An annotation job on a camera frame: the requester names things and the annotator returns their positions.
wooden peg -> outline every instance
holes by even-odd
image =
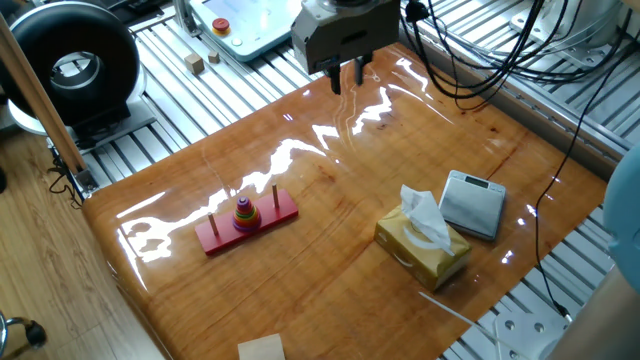
[[[216,226],[216,221],[213,219],[213,214],[209,213],[209,223],[211,224],[211,228],[213,229],[213,235],[218,235],[218,227]]]
[[[278,186],[276,184],[271,185],[271,190],[273,191],[273,205],[277,209],[280,207],[280,203],[278,202]]]

stacked rings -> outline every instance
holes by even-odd
[[[238,199],[236,212],[233,214],[233,226],[242,232],[251,232],[260,227],[260,211],[246,196]]]

chair wheel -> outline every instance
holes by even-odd
[[[35,321],[31,321],[31,325],[25,327],[25,332],[27,341],[33,349],[39,349],[47,342],[47,333],[44,331],[42,325]]]

tissue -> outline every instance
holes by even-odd
[[[400,198],[402,199],[402,213],[409,219],[414,230],[424,235],[423,239],[419,239],[405,226],[404,233],[409,241],[419,248],[439,248],[454,256],[447,224],[444,222],[431,191],[415,191],[402,185]]]

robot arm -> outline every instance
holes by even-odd
[[[613,234],[611,257],[629,285],[640,294],[640,146],[633,147],[609,179],[604,224]]]
[[[399,0],[303,0],[291,26],[298,62],[313,74],[324,71],[340,94],[340,64],[356,60],[356,84],[373,51],[398,40]]]

